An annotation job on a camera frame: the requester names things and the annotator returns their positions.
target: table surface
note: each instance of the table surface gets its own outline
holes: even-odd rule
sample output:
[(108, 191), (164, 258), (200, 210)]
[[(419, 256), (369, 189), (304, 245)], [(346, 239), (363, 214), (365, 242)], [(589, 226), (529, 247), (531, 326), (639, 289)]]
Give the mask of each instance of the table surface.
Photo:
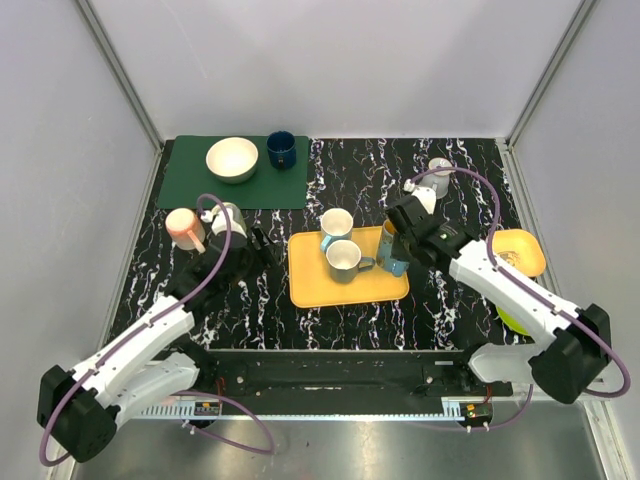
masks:
[[(248, 210), (247, 223), (260, 222), (286, 254), (294, 233), (320, 229), (320, 216), (342, 207), (356, 227), (381, 225), (384, 208), (403, 195), (402, 184), (426, 170), (435, 157), (470, 168), (497, 188), (503, 228), (519, 222), (501, 157), (492, 139), (314, 139), (302, 210)], [(139, 318), (171, 276), (193, 255), (171, 243), (164, 228), (167, 211), (156, 200), (167, 167), (162, 159), (112, 324), (109, 341)], [(452, 176), (436, 215), (486, 235), (493, 205), (489, 192), (462, 174)], [(495, 308), (470, 288), (420, 265), (409, 269), (411, 290), (393, 302), (300, 309), (289, 298), (287, 258), (281, 267), (242, 281), (219, 299), (199, 331), (208, 348), (427, 350), (522, 342), (498, 319)]]

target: yellow plate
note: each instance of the yellow plate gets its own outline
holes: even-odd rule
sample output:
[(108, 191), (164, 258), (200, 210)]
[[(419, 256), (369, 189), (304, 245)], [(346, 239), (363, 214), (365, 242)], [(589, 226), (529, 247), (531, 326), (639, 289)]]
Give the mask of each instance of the yellow plate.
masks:
[(537, 277), (547, 268), (538, 240), (525, 230), (498, 230), (493, 236), (492, 248), (527, 277)]

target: white wall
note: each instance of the white wall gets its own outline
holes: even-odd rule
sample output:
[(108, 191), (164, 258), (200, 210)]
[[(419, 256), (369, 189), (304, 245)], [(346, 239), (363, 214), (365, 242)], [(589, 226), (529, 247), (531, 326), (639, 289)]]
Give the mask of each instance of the white wall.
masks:
[(579, 0), (93, 0), (165, 136), (505, 136)]
[(560, 288), (611, 315), (635, 382), (614, 405), (640, 472), (638, 24), (637, 1), (600, 2), (516, 154)]
[(0, 477), (43, 477), (41, 375), (97, 346), (153, 149), (65, 0), (0, 2)]

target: gray cup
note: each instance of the gray cup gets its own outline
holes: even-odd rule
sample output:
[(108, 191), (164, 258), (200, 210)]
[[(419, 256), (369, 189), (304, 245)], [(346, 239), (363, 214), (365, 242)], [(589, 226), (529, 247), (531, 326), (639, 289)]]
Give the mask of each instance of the gray cup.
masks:
[(350, 283), (359, 273), (371, 270), (376, 261), (363, 257), (360, 247), (351, 240), (336, 240), (327, 248), (329, 275), (338, 283)]

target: pink mug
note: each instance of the pink mug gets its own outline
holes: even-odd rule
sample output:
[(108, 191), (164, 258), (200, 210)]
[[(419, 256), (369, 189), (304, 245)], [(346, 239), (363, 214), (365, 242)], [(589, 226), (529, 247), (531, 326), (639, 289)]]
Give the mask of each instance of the pink mug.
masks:
[(182, 250), (193, 250), (200, 253), (205, 252), (204, 242), (205, 232), (202, 223), (196, 214), (188, 208), (177, 208), (173, 210), (165, 220), (167, 232), (178, 248)]

